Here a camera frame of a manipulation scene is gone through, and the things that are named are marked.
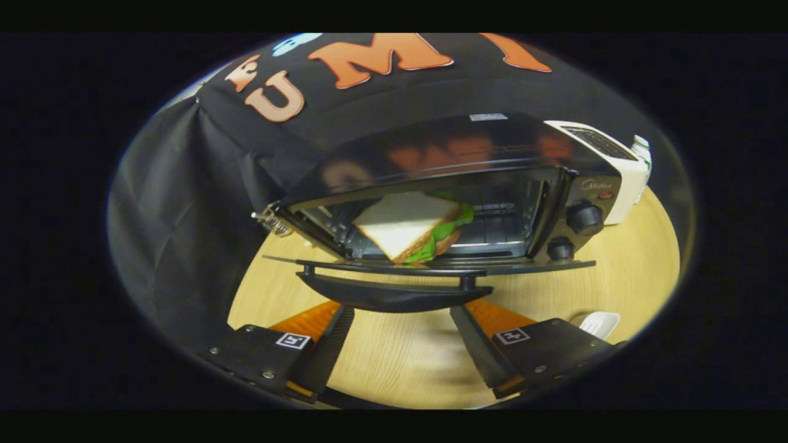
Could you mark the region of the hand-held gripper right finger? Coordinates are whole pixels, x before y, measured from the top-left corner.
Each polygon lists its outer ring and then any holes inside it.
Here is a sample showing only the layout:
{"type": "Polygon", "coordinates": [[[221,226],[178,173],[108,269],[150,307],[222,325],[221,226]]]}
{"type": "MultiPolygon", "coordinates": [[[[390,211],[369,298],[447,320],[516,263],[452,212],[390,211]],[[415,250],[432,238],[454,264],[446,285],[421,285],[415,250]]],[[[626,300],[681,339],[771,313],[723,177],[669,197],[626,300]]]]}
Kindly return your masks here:
{"type": "Polygon", "coordinates": [[[484,300],[453,306],[450,315],[476,370],[498,400],[542,393],[623,346],[566,320],[536,321],[484,300]]]}

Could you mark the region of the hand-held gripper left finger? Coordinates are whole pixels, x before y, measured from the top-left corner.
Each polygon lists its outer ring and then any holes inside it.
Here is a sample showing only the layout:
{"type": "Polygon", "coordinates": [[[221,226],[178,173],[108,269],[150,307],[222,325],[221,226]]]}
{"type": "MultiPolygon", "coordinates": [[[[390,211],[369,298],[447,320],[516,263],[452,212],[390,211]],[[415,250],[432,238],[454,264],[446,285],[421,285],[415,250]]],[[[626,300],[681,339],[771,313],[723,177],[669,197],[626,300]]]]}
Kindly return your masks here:
{"type": "Polygon", "coordinates": [[[243,325],[201,358],[272,395],[314,404],[326,390],[355,311],[328,301],[273,326],[243,325]]]}

